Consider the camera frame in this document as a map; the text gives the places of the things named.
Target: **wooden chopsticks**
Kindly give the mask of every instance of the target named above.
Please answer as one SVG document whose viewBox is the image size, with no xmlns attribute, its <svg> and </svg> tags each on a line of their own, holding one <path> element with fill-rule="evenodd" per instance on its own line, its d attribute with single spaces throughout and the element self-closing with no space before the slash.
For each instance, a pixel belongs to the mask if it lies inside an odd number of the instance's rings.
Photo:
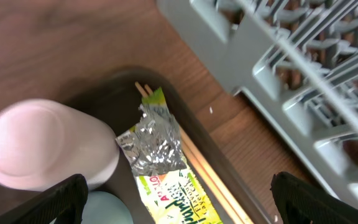
<svg viewBox="0 0 358 224">
<path fill-rule="evenodd" d="M 149 96 L 153 93 L 152 89 L 148 85 L 145 86 L 146 91 L 138 82 L 135 83 L 135 86 L 143 97 Z M 223 181 L 215 173 L 213 168 L 181 127 L 180 134 L 183 153 L 185 153 L 185 156 L 191 162 L 197 173 L 199 173 L 233 222 L 235 224 L 252 223 L 251 219 L 242 209 L 232 193 L 230 193 L 229 189 L 227 189 Z"/>
</svg>

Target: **gray plastic basket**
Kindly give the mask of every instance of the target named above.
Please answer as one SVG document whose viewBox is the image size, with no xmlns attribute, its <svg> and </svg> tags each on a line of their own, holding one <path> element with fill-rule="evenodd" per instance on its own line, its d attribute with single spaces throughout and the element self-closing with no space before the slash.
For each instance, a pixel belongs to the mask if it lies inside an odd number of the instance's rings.
<svg viewBox="0 0 358 224">
<path fill-rule="evenodd" d="M 358 140 L 358 0 L 299 0 L 291 11 L 288 0 L 157 2 L 223 88 L 245 94 L 324 189 L 358 208 L 358 166 L 343 149 Z M 222 8 L 242 9 L 241 23 L 229 22 Z M 355 19 L 344 21 L 347 15 Z M 349 32 L 356 44 L 341 39 Z M 323 50 L 324 63 L 308 49 Z M 281 81 L 282 68 L 300 72 L 299 88 Z"/>
</svg>

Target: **crumpled foil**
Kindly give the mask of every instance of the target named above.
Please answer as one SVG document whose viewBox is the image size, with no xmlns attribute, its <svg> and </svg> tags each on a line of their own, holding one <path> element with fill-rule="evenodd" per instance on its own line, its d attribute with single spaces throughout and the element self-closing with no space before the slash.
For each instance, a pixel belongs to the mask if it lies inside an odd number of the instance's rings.
<svg viewBox="0 0 358 224">
<path fill-rule="evenodd" d="M 168 108 L 152 105 L 140 108 L 144 112 L 140 122 L 116 139 L 134 176 L 164 175 L 186 169 L 179 124 Z"/>
</svg>

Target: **tray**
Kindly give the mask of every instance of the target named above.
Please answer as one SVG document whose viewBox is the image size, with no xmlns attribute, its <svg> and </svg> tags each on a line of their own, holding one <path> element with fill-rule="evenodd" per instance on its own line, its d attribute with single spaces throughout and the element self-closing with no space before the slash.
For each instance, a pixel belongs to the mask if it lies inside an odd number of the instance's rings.
<svg viewBox="0 0 358 224">
<path fill-rule="evenodd" d="M 69 100 L 66 104 L 94 116 L 108 124 L 116 135 L 122 134 L 139 122 L 141 95 L 134 83 L 148 84 L 152 89 L 162 87 L 170 112 L 186 131 L 211 167 L 222 179 L 233 196 L 254 223 L 270 223 L 269 216 L 241 181 L 209 134 L 193 116 L 174 88 L 160 75 L 145 68 L 125 68 L 111 72 L 99 85 Z M 194 170 L 198 180 L 211 199 L 223 223 L 232 223 L 227 213 Z M 98 190 L 120 198 L 131 212 L 134 223 L 153 223 L 140 199 L 131 168 L 121 152 L 119 163 L 112 177 Z"/>
</svg>

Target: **white cup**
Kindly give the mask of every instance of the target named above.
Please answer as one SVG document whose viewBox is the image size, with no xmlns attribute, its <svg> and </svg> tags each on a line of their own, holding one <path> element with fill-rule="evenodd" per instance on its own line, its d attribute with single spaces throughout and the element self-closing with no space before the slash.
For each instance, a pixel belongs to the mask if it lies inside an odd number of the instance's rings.
<svg viewBox="0 0 358 224">
<path fill-rule="evenodd" d="M 0 184 L 44 191 L 82 174 L 94 189 L 117 167 L 114 139 L 107 124 L 60 103 L 15 103 L 0 112 Z"/>
</svg>

